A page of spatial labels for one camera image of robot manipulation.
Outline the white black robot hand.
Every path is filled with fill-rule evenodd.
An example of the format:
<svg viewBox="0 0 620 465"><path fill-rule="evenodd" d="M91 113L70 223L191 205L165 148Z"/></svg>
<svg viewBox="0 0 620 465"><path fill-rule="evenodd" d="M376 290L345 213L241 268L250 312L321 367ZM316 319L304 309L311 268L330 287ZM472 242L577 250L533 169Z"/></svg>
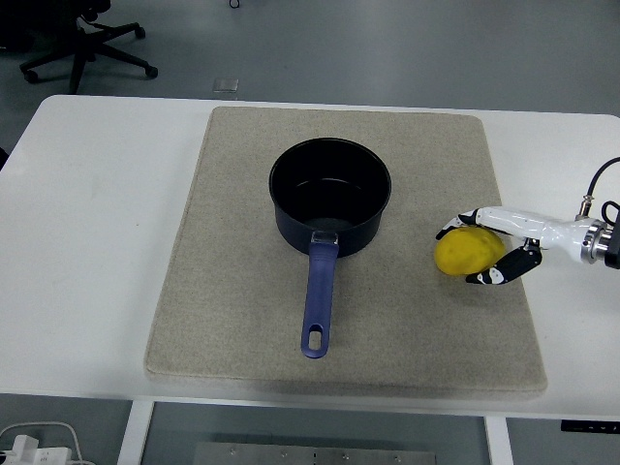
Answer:
<svg viewBox="0 0 620 465"><path fill-rule="evenodd" d="M592 243L586 235L593 225L592 219L562 222L530 212L491 206L458 214L437 233L436 238L441 239L457 229L477 227L521 239L523 245L497 263L466 276L470 284L503 285L540 265L543 250L559 248L578 262L586 260L587 253L582 248Z"/></svg>

